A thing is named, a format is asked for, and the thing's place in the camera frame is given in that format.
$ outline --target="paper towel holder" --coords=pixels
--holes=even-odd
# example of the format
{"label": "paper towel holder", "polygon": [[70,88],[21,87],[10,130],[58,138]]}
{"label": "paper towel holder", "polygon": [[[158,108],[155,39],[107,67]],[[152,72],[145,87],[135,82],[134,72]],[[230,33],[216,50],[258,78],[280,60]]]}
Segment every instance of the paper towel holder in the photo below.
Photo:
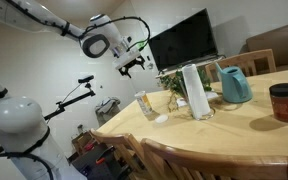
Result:
{"label": "paper towel holder", "polygon": [[[189,98],[188,98],[186,89],[185,89],[185,87],[184,87],[184,84],[183,84],[183,82],[182,82],[181,80],[179,80],[179,83],[180,83],[180,85],[181,85],[181,88],[182,88],[182,91],[183,91],[183,93],[184,93],[185,99],[188,101],[188,102],[187,102],[187,105],[188,105],[188,107],[190,108],[190,110],[191,110],[191,112],[192,112],[192,107],[191,107],[191,105],[190,105]],[[207,119],[210,119],[210,118],[212,118],[212,117],[215,115],[215,112],[216,112],[215,109],[210,106],[210,112],[207,113],[207,114],[205,114],[205,115],[202,115],[202,117],[200,117],[200,118],[198,118],[198,119],[196,119],[196,120],[207,120]]]}

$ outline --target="television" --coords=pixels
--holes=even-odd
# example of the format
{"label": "television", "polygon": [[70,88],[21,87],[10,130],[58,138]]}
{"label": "television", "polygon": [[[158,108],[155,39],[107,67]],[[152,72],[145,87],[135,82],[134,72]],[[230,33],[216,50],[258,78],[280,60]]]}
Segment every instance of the television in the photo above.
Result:
{"label": "television", "polygon": [[159,71],[203,62],[218,53],[207,9],[150,38],[148,43]]}

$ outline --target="jar lid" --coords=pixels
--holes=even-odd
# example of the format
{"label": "jar lid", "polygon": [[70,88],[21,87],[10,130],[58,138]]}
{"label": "jar lid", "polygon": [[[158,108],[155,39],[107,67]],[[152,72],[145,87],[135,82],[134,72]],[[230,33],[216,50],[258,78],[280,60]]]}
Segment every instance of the jar lid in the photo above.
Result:
{"label": "jar lid", "polygon": [[144,95],[145,95],[145,91],[140,91],[140,92],[135,94],[135,97],[138,98],[138,97],[142,97]]}
{"label": "jar lid", "polygon": [[288,83],[275,84],[270,87],[270,94],[277,97],[288,96]]}

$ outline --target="chair back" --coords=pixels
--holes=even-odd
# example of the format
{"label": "chair back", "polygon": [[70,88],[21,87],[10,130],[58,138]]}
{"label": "chair back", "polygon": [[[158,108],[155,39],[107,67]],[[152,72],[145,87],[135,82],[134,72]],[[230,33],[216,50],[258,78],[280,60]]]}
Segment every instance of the chair back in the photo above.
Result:
{"label": "chair back", "polygon": [[79,134],[76,138],[72,139],[72,144],[79,156],[82,156],[86,153],[84,146],[92,141],[92,136],[89,132],[83,132]]}
{"label": "chair back", "polygon": [[177,149],[143,139],[145,158],[154,167],[156,179],[288,179],[288,157],[233,156]]}
{"label": "chair back", "polygon": [[132,168],[131,179],[134,179],[134,176],[135,178],[152,179],[145,166],[143,148],[132,134],[109,135],[102,134],[94,129],[90,130],[90,134],[98,143],[115,147],[117,158],[121,157]]}
{"label": "chair back", "polygon": [[[225,68],[227,66],[238,66],[243,71],[245,76],[255,76],[258,74],[258,71],[256,70],[256,62],[261,63],[260,61],[261,62],[266,61],[270,73],[276,72],[275,60],[273,56],[273,51],[271,49],[239,54],[218,61],[217,63],[222,68]],[[214,77],[217,74],[215,63],[206,65],[205,71],[207,76],[210,78],[212,82],[214,82],[215,79],[217,79],[217,77]]]}

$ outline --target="wooden table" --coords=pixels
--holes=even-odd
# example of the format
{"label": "wooden table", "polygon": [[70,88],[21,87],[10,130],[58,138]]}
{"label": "wooden table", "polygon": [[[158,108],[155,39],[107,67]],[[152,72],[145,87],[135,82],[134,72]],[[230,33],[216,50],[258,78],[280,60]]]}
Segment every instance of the wooden table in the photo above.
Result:
{"label": "wooden table", "polygon": [[[135,100],[98,129],[102,133],[132,133],[138,141],[150,138],[157,142],[199,152],[230,155],[287,155],[288,123],[272,117],[269,87],[288,82],[288,71],[248,78],[253,99],[243,104],[229,104],[221,97],[210,101],[216,109],[209,120],[197,121],[188,107],[168,113],[168,91],[148,94],[154,109],[144,116]],[[221,91],[221,84],[212,87]],[[156,123],[155,117],[167,114],[169,119]]]}

